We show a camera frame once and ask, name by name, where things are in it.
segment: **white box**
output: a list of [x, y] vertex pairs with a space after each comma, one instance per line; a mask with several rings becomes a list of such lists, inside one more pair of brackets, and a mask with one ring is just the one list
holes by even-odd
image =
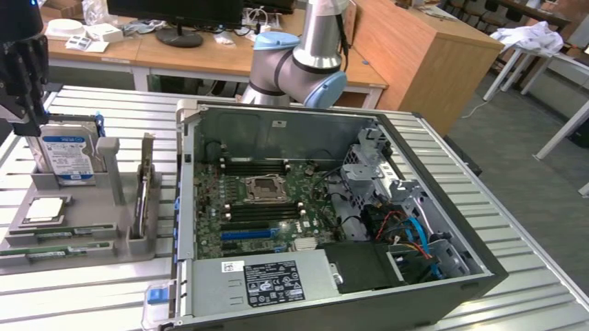
[[86, 26], [85, 32], [88, 36], [96, 41], [105, 41], [108, 43], [116, 43], [122, 40], [122, 31], [114, 28], [110, 24], [102, 23], [94, 26]]

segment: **red cable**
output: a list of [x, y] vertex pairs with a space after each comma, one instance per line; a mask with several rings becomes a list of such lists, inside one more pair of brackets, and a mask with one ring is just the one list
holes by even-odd
[[389, 217], [389, 215], [392, 215], [392, 214], [399, 214], [401, 217], [406, 217], [406, 215], [404, 215], [401, 212], [397, 212], [396, 210], [392, 210], [391, 212], [388, 212], [388, 214], [385, 214], [385, 216], [384, 216], [384, 220], [383, 220], [383, 223], [381, 223], [381, 225], [380, 225], [380, 229], [377, 230], [376, 240], [380, 238], [380, 235], [381, 235], [383, 230], [384, 230], [384, 224], [385, 224], [385, 221], [388, 220], [388, 217]]
[[428, 259], [430, 256], [427, 255], [427, 253], [423, 251], [423, 248], [419, 247], [418, 244], [411, 243], [411, 245], [416, 248], [416, 250], [423, 254], [424, 258]]

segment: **pcie slot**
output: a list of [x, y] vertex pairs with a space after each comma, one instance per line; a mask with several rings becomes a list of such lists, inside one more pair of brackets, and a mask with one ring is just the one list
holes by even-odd
[[289, 169], [285, 160], [260, 160], [248, 162], [224, 162], [220, 160], [220, 171], [229, 176], [259, 176], [264, 174], [284, 175]]
[[251, 252], [223, 253], [223, 257], [245, 257], [248, 255], [273, 254], [272, 250], [252, 250]]
[[231, 222], [280, 221], [299, 219], [304, 213], [297, 203], [272, 203], [228, 206], [225, 218]]
[[252, 221], [244, 223], [220, 224], [220, 231], [259, 230], [259, 229], [269, 229], [269, 223], [263, 221]]
[[220, 234], [220, 240], [245, 240], [245, 239], [268, 239], [273, 237], [273, 229], [267, 230], [253, 230], [243, 232], [223, 232]]

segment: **power supply label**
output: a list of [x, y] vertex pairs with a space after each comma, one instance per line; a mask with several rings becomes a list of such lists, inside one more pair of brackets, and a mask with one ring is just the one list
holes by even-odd
[[251, 307], [304, 300], [293, 261], [244, 265], [243, 273]]

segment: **white cloth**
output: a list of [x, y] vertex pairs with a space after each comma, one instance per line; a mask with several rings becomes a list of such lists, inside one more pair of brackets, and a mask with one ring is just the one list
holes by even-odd
[[548, 29], [546, 22], [514, 29], [498, 29], [490, 37], [503, 43], [502, 52], [515, 45], [544, 57], [558, 53], [563, 45], [560, 35]]

